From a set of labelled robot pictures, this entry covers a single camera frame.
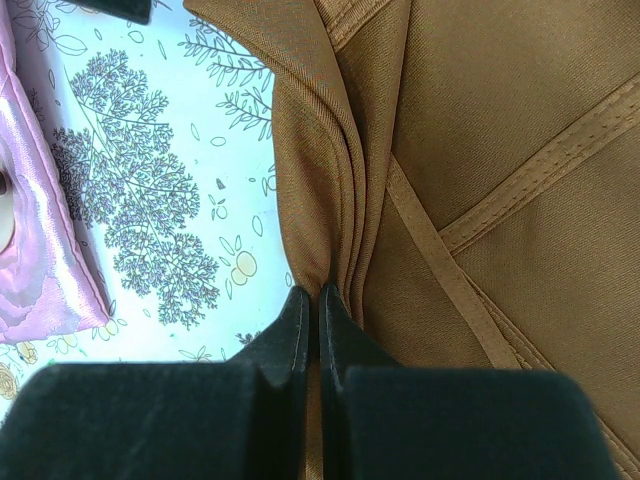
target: brown bag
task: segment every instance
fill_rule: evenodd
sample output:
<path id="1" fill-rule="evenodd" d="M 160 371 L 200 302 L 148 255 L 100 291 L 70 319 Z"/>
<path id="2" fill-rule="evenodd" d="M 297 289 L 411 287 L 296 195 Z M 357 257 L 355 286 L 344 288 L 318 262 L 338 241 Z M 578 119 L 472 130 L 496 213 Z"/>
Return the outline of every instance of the brown bag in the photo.
<path id="1" fill-rule="evenodd" d="M 185 6 L 276 74 L 297 283 L 332 279 L 407 365 L 571 375 L 623 478 L 640 479 L 640 4 Z"/>

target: pink satin pouch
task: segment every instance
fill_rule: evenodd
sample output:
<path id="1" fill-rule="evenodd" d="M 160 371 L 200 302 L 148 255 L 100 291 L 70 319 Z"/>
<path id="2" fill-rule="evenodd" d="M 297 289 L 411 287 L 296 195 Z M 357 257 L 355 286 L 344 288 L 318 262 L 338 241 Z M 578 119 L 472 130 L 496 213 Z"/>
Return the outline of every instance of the pink satin pouch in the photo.
<path id="1" fill-rule="evenodd" d="M 49 146 L 15 74 L 5 2 L 0 56 L 0 169 L 15 222 L 0 252 L 0 343 L 102 326 L 108 321 L 104 304 L 76 243 Z"/>

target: brown fabric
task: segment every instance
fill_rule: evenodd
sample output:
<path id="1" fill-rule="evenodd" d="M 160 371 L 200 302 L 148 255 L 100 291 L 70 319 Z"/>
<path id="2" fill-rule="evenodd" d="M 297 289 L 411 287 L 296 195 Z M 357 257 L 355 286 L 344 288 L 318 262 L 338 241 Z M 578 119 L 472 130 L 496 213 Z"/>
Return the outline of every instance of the brown fabric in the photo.
<path id="1" fill-rule="evenodd" d="M 336 282 L 406 364 L 571 375 L 640 479 L 637 1 L 185 5 L 276 74 L 297 283 Z"/>

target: leaf illustration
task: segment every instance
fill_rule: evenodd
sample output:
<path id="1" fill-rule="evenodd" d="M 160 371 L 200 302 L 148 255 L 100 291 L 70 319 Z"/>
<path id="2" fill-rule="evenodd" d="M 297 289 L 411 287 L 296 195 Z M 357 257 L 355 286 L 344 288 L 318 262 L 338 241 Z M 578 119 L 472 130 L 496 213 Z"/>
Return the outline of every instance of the leaf illustration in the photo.
<path id="1" fill-rule="evenodd" d="M 131 30 L 129 32 L 129 38 L 136 43 L 144 42 L 144 35 L 139 30 Z"/>
<path id="2" fill-rule="evenodd" d="M 169 152 L 172 129 L 158 121 L 167 98 L 150 92 L 146 74 L 115 50 L 93 57 L 70 87 L 87 128 L 54 130 L 52 153 L 71 217 L 105 226 L 122 287 L 140 297 L 155 291 L 160 323 L 198 325 L 216 306 L 218 264 L 183 231 L 200 195 Z"/>
<path id="3" fill-rule="evenodd" d="M 164 58 L 166 60 L 167 59 L 167 54 L 164 51 L 164 46 L 162 45 L 162 42 L 160 40 L 158 40 L 158 48 L 160 49 L 160 54 L 162 55 L 162 58 Z"/>
<path id="4" fill-rule="evenodd" d="M 25 10 L 13 17 L 13 23 L 20 25 L 23 28 L 33 30 L 39 27 L 40 19 L 31 10 Z"/>
<path id="5" fill-rule="evenodd" d="M 33 113 L 36 114 L 36 118 L 38 119 L 38 121 L 43 122 L 44 115 L 42 114 L 42 106 L 40 105 L 40 101 L 38 100 L 38 92 L 36 92 L 35 88 L 32 88 L 30 90 L 27 90 L 26 93 Z"/>
<path id="6" fill-rule="evenodd" d="M 214 147 L 222 147 L 225 143 L 227 143 L 227 139 L 224 137 L 213 137 L 211 139 L 211 145 Z"/>
<path id="7" fill-rule="evenodd" d="M 198 129 L 193 123 L 191 124 L 191 135 L 193 135 L 193 138 L 200 141 L 200 134 L 198 133 Z"/>
<path id="8" fill-rule="evenodd" d="M 43 18 L 44 18 L 44 24 L 47 30 L 53 31 L 53 15 L 51 15 L 51 13 L 49 13 L 49 11 L 46 10 L 44 12 Z"/>
<path id="9" fill-rule="evenodd" d="M 56 5 L 56 8 L 63 13 L 71 13 L 76 9 L 76 6 L 68 2 L 60 2 Z"/>
<path id="10" fill-rule="evenodd" d="M 224 286 L 227 290 L 227 295 L 229 296 L 229 300 L 232 299 L 232 293 L 233 293 L 233 286 L 231 284 L 231 280 L 229 280 L 228 278 L 224 281 Z"/>
<path id="11" fill-rule="evenodd" d="M 189 360 L 196 360 L 197 357 L 190 352 L 187 352 L 186 350 L 178 350 L 178 353 L 180 353 L 182 356 L 188 358 Z"/>
<path id="12" fill-rule="evenodd" d="M 195 64 L 207 64 L 209 78 L 215 77 L 216 86 L 226 82 L 228 87 L 239 84 L 244 87 L 260 81 L 265 91 L 273 80 L 273 74 L 257 58 L 214 25 L 200 19 L 189 22 L 195 28 L 195 38 L 186 34 L 178 46 L 185 49 L 185 57 L 195 58 Z"/>
<path id="13" fill-rule="evenodd" d="M 41 29 L 41 28 L 34 28 L 33 30 L 31 30 L 31 33 L 27 36 L 27 38 L 26 38 L 26 40 L 25 40 L 25 43 L 29 43 L 29 42 L 30 42 L 31 40 L 33 40 L 33 39 L 36 37 L 36 35 L 37 35 L 38 33 L 40 33 L 41 31 L 42 31 L 42 29 Z"/>
<path id="14" fill-rule="evenodd" d="M 38 45 L 38 50 L 44 52 L 49 47 L 49 35 L 47 35 L 46 30 L 38 30 L 36 34 L 36 43 Z"/>
<path id="15" fill-rule="evenodd" d="M 253 220 L 251 221 L 251 226 L 253 227 L 253 231 L 256 232 L 256 235 L 258 235 L 259 237 L 262 237 L 262 234 L 264 233 L 264 229 L 262 227 L 262 220 L 260 220 L 260 217 L 257 215 L 253 216 Z"/>
<path id="16" fill-rule="evenodd" d="M 235 117 L 229 125 L 230 129 L 239 124 L 244 124 L 243 130 L 261 127 L 258 140 L 271 137 L 271 106 L 265 103 L 257 88 L 245 90 L 244 93 L 227 93 L 225 101 L 217 103 L 216 107 L 224 108 L 225 115 Z"/>
<path id="17" fill-rule="evenodd" d="M 231 255 L 232 257 L 235 256 L 236 252 L 233 250 L 233 247 L 229 242 L 227 242 L 227 240 L 220 237 L 220 244 L 222 245 L 222 248 L 224 248 L 229 255 Z"/>
<path id="18" fill-rule="evenodd" d="M 55 44 L 62 53 L 77 57 L 87 51 L 87 46 L 79 38 L 71 35 L 60 35 L 55 39 Z"/>

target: black velvet block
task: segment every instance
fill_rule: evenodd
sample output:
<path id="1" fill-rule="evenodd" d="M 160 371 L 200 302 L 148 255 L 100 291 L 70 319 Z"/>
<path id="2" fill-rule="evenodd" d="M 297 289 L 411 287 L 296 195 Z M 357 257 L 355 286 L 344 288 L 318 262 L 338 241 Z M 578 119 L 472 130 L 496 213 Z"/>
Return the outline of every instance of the black velvet block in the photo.
<path id="1" fill-rule="evenodd" d="M 151 13 L 151 0 L 70 0 L 71 3 L 146 25 Z"/>
<path id="2" fill-rule="evenodd" d="M 343 395 L 342 478 L 619 478 L 589 401 L 562 375 L 354 367 Z"/>

